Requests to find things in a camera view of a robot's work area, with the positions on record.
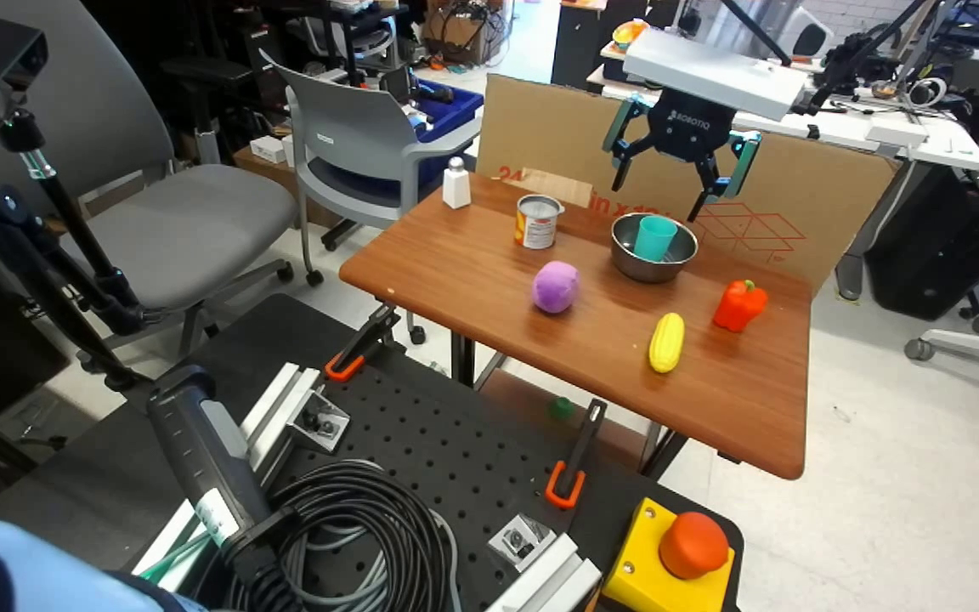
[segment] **purple plush ball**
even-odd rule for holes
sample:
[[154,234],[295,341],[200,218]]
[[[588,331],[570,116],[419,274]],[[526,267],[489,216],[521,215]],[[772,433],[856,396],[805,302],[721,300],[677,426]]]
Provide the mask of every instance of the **purple plush ball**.
[[572,305],[580,290],[580,272],[564,261],[551,261],[535,275],[531,299],[535,306],[552,315]]

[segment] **plastic cup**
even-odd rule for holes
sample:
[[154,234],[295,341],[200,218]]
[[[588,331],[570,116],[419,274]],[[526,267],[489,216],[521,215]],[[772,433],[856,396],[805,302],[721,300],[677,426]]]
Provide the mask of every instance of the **plastic cup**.
[[633,245],[633,255],[648,261],[663,261],[667,247],[675,239],[679,226],[675,221],[658,214],[641,219],[640,229],[637,230],[637,243]]

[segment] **red bell pepper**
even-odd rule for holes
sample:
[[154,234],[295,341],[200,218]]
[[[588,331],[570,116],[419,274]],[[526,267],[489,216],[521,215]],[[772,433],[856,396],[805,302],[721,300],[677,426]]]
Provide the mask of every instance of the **red bell pepper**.
[[765,310],[769,294],[754,286],[753,281],[732,281],[712,317],[714,324],[731,331],[742,331],[751,319]]

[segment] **food can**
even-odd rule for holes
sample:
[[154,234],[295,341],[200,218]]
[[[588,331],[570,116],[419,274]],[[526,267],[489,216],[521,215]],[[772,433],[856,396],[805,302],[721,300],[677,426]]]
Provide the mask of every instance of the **food can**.
[[561,213],[564,213],[564,206],[550,196],[529,194],[521,197],[516,202],[516,244],[527,248],[551,247]]

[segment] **stainless steel bowl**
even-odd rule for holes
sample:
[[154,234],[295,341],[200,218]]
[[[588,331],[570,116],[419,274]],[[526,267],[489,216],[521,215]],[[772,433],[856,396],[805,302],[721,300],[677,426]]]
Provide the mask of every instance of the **stainless steel bowl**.
[[671,239],[671,244],[667,247],[664,260],[648,261],[633,255],[633,244],[637,241],[637,230],[640,229],[641,219],[649,217],[647,212],[633,212],[622,214],[610,226],[610,235],[614,238],[614,246],[611,247],[611,259],[614,260],[614,267],[621,270],[623,275],[640,281],[642,283],[661,283],[669,281],[682,270],[688,261],[697,255],[697,236],[690,231],[690,228],[675,221],[679,226],[679,231]]

